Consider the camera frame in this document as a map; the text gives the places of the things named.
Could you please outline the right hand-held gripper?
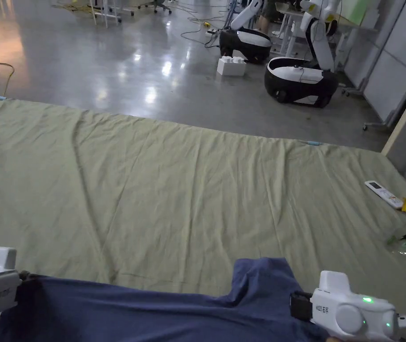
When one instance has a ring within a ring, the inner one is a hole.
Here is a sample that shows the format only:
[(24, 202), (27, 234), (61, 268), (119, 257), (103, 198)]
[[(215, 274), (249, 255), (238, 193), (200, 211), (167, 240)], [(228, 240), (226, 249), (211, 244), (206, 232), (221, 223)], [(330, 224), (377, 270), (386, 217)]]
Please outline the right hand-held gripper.
[(295, 291), (289, 298), (291, 316), (311, 322), (349, 342), (406, 340), (406, 315), (385, 299), (352, 292), (345, 273), (324, 270), (313, 293)]

